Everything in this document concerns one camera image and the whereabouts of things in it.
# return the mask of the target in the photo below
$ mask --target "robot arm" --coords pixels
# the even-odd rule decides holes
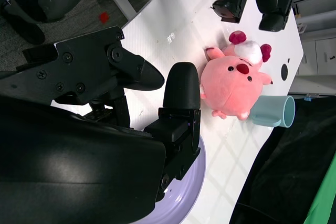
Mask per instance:
[[[203,151],[189,62],[171,69],[159,119],[130,128],[123,88],[155,90],[164,79],[123,38],[112,27],[28,49],[27,65],[0,73],[0,223],[134,222]],[[51,100],[93,110],[79,116]]]

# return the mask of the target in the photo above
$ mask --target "white table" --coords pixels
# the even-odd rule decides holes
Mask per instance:
[[[179,61],[190,61],[201,73],[207,63],[204,49],[223,46],[231,32],[242,30],[260,45],[272,46],[270,60],[261,71],[271,75],[273,85],[263,94],[285,95],[303,56],[293,14],[286,29],[278,33],[258,30],[261,13],[255,0],[247,0],[240,24],[224,23],[210,8],[214,0],[151,0],[123,28],[123,47],[139,54],[167,77]],[[282,81],[282,64],[288,78]],[[157,118],[164,87],[151,92],[126,92],[131,126],[143,129]],[[253,161],[272,128],[241,122],[234,117],[213,118],[202,103],[201,136],[205,142],[207,169],[199,198],[183,224],[228,223]]]

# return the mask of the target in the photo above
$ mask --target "plate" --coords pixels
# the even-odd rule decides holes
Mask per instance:
[[[201,152],[184,178],[174,179],[165,190],[164,198],[155,204],[155,209],[146,217],[132,224],[179,224],[193,208],[200,194],[205,176],[205,147],[199,138]]]

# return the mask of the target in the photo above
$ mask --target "plush toy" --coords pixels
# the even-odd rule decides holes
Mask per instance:
[[[206,49],[210,61],[201,76],[201,99],[213,109],[212,116],[245,120],[263,85],[273,84],[269,75],[259,72],[270,58],[271,46],[246,40],[242,31],[233,32],[229,41],[232,44],[223,50]]]

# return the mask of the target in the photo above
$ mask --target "light blue cup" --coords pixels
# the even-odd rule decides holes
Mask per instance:
[[[261,95],[253,105],[249,119],[254,124],[268,127],[290,127],[294,121],[295,102],[289,95]]]

